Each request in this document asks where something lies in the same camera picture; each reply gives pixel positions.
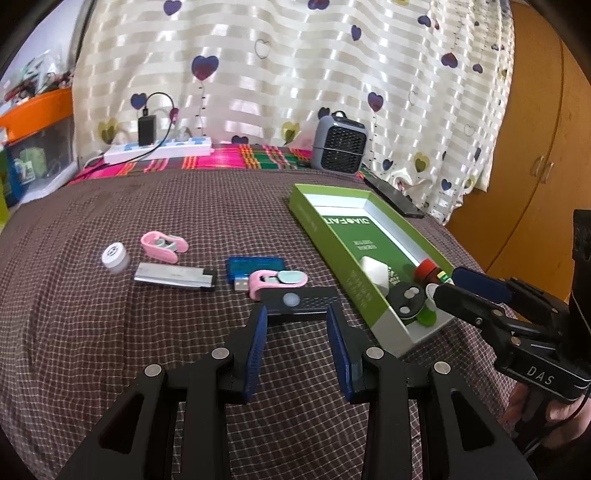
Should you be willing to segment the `person's right hand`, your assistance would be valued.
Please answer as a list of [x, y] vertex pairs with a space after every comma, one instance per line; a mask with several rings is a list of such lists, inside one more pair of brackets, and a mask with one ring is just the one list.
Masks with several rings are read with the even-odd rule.
[[[502, 424], [514, 424], [519, 420], [529, 394], [530, 388], [526, 385], [515, 385], [501, 417]], [[542, 445], [550, 449], [562, 447], [581, 437], [589, 428], [590, 400], [581, 397], [573, 404], [552, 400], [547, 406], [546, 420], [554, 430], [546, 436]]]

